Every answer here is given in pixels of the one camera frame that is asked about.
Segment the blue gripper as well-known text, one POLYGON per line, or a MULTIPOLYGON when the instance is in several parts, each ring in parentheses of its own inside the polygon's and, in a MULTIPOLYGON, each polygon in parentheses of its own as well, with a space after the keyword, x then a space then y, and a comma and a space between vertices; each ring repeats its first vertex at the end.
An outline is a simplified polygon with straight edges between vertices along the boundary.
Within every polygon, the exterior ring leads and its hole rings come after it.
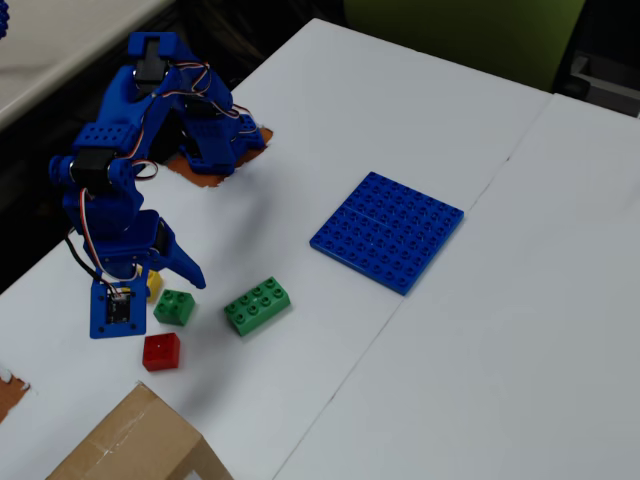
POLYGON ((143 267, 159 271, 168 268, 197 289, 206 281, 200 266, 177 243, 173 230, 154 210, 138 213, 124 232, 97 241, 97 253, 105 272, 114 278, 130 279, 134 266, 139 278, 143 267))

